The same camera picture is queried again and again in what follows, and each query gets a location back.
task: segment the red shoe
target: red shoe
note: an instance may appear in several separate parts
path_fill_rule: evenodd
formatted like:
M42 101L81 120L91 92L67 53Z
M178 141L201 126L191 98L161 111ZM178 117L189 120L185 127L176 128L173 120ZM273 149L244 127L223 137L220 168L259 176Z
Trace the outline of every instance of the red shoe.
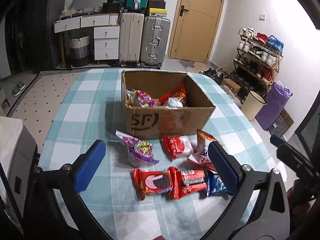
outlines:
M265 34L258 33L257 36L253 37L253 39L257 42L266 44L266 42L268 41L268 36Z
M265 73L265 67L260 66L260 67L258 68L258 71L257 71L256 75L257 75L257 77L262 78L263 75L264 75L264 73Z
M272 80L273 71L271 69L265 68L265 73L262 77L262 80L265 83L269 83Z

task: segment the cardboard box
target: cardboard box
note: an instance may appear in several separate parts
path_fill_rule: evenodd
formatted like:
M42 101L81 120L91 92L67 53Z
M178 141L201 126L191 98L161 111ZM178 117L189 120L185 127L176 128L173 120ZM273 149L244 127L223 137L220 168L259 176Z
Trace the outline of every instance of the cardboard box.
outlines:
M221 85L226 85L235 95L240 91L241 88L237 83L233 82L229 78L223 79Z
M133 107L128 104L126 89L141 90L153 99L159 99L183 83L187 107L169 109ZM162 138L163 135L191 135L202 129L215 105L187 73L163 71L123 71L121 75L122 104L126 132L140 139Z

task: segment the metal screw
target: metal screw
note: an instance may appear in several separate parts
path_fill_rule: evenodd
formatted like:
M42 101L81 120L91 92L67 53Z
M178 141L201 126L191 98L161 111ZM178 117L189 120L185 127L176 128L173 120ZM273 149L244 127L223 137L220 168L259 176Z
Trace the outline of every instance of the metal screw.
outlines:
M65 171L68 171L71 169L71 164L65 164L62 166L62 169L64 169Z
M243 169L244 171L250 171L250 170L251 170L251 167L250 167L248 164L245 164L245 165L242 166L242 169Z
M34 173L39 173L40 171L41 171L41 169L39 167L35 167L33 170Z
M274 169L272 169L272 171L273 171L274 174L279 174L280 173L278 168L274 168Z

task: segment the wooden door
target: wooden door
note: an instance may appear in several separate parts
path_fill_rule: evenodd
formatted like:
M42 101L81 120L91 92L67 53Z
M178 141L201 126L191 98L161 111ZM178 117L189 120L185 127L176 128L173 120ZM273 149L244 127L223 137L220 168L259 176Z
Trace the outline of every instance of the wooden door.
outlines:
M222 0L181 0L170 57L207 62Z

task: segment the blue gripper pad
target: blue gripper pad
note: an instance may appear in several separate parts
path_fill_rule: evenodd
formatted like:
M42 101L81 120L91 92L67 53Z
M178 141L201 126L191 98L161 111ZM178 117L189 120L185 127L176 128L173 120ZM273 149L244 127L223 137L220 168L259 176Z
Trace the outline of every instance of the blue gripper pad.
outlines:
M88 157L75 174L74 188L77 194L87 189L92 177L106 155L106 144L103 141L98 141L95 144L93 149L90 148L88 150L88 152L90 151Z
M239 191L238 182L240 179L235 169L240 170L240 164L233 156L228 155L217 141L209 144L208 156L227 190L236 195Z

